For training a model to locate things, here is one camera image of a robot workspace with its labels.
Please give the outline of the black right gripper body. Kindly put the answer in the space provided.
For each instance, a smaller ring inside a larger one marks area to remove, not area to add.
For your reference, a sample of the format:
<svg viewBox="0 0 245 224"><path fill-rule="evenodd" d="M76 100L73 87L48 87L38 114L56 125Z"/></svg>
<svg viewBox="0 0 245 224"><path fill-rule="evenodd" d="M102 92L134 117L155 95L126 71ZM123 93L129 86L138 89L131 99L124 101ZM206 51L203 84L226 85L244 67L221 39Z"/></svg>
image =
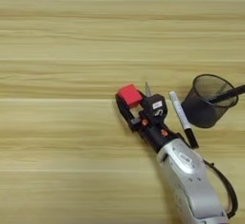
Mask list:
<svg viewBox="0 0 245 224"><path fill-rule="evenodd" d="M140 117L131 119L129 127L132 131L139 133L141 138L148 143L155 152L179 137L178 134L170 131L163 124L152 123L150 120Z"/></svg>

